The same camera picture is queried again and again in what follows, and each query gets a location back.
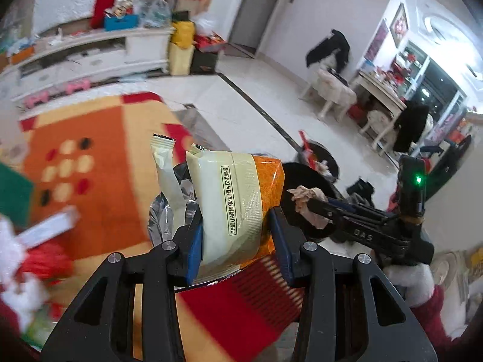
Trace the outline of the pink tissue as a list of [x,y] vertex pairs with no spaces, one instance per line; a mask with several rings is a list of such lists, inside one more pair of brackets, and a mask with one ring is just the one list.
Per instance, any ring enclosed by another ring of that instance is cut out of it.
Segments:
[[291,195],[291,201],[295,203],[296,212],[305,218],[312,226],[318,230],[323,230],[329,223],[327,218],[323,218],[308,209],[308,201],[315,198],[320,201],[328,201],[326,195],[319,188],[308,189],[304,186],[298,186],[295,189],[287,191]]

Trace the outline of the cream orange snack wrapper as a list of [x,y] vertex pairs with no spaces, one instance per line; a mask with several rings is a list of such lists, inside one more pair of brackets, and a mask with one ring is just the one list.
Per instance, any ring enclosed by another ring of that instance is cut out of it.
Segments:
[[224,278],[270,254],[267,216],[282,198],[281,161],[192,145],[184,162],[174,165],[175,144],[175,139],[159,134],[150,141],[160,187],[147,223],[152,244],[176,253],[176,231],[188,225],[199,208],[202,261],[192,284]]

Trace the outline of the black trash bin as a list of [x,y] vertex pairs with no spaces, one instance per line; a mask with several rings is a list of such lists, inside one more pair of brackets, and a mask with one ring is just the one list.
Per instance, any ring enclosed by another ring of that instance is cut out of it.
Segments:
[[284,163],[285,181],[281,208],[291,226],[300,228],[307,240],[316,243],[335,232],[334,225],[325,217],[309,210],[308,203],[328,202],[336,198],[331,184],[309,166]]

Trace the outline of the grey bin with liner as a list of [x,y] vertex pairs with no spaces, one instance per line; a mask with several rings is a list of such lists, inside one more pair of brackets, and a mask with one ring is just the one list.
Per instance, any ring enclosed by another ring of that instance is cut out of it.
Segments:
[[329,182],[335,183],[340,176],[340,169],[337,161],[328,149],[317,141],[308,139],[306,133],[299,131],[302,144],[297,151],[296,161],[305,164],[324,176]]

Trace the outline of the white dining table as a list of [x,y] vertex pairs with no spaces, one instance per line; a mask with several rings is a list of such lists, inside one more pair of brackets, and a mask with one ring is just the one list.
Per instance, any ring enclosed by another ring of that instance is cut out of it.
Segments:
[[392,121],[395,121],[406,108],[405,103],[399,100],[387,86],[376,80],[373,75],[359,71],[350,81],[350,87],[353,90],[362,87],[373,95],[391,113]]

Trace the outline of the red mesh bag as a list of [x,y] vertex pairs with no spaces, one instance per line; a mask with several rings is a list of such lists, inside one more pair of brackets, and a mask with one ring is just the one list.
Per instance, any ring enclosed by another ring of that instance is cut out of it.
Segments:
[[71,276],[73,262],[60,244],[47,241],[27,250],[19,272],[33,274],[41,281],[57,282]]

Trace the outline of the white chair with jacket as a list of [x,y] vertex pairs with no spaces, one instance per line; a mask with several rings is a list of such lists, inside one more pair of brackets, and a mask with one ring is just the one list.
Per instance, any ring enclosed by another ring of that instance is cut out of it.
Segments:
[[307,100],[312,91],[325,101],[318,112],[318,119],[324,120],[328,111],[336,106],[336,120],[340,122],[351,106],[357,103],[357,96],[348,81],[341,76],[350,58],[350,44],[339,30],[332,29],[328,36],[309,50],[305,56],[308,69],[308,83],[299,98]]

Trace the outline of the long white box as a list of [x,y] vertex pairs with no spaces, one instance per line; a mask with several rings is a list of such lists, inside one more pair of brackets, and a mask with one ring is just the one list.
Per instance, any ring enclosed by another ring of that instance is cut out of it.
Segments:
[[80,218],[75,206],[67,206],[49,218],[20,232],[16,241],[26,249],[33,249],[55,237],[72,230]]

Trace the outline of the black box on floor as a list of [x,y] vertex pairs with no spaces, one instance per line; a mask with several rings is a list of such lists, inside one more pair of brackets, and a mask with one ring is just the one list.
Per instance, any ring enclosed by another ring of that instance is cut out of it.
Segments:
[[191,75],[214,75],[219,58],[217,52],[201,52],[196,49],[192,57]]

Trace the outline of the green scouring pad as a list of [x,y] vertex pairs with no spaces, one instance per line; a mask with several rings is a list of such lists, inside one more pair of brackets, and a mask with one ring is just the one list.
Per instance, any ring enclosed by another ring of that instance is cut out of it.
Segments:
[[25,228],[30,220],[31,200],[34,185],[17,171],[1,164],[0,168],[0,212],[14,226]]

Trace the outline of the cream paper bag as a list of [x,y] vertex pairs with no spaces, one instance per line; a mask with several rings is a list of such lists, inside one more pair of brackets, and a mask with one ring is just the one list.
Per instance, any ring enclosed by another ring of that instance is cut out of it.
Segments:
[[193,45],[187,48],[181,48],[174,43],[170,43],[169,73],[172,76],[189,75],[194,51],[195,47]]

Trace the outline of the yellow bag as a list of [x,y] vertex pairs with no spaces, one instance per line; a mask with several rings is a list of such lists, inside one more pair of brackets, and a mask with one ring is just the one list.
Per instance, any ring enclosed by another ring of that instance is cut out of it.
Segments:
[[172,33],[170,41],[181,49],[192,47],[196,33],[194,23],[192,21],[175,21],[173,28],[174,33]]

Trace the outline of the white TV cabinet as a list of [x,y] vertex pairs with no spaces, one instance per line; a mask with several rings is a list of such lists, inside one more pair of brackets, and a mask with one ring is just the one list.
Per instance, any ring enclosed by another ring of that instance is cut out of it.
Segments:
[[65,36],[55,45],[49,44],[53,37],[41,38],[40,50],[1,72],[1,99],[21,103],[40,92],[64,92],[67,84],[84,79],[99,83],[156,70],[165,73],[173,32],[172,27],[92,30]]

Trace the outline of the blue storage basket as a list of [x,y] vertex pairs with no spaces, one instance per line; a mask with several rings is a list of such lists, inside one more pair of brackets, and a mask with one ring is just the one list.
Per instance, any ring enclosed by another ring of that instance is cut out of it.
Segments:
[[107,32],[117,30],[130,30],[138,27],[138,15],[127,14],[122,17],[105,16],[104,30]]

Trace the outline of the clear plastic bag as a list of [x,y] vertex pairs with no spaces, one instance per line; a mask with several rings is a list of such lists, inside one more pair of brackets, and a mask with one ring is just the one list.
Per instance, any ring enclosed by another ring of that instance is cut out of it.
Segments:
[[152,0],[142,14],[141,26],[144,28],[164,28],[171,25],[172,13],[165,0]]

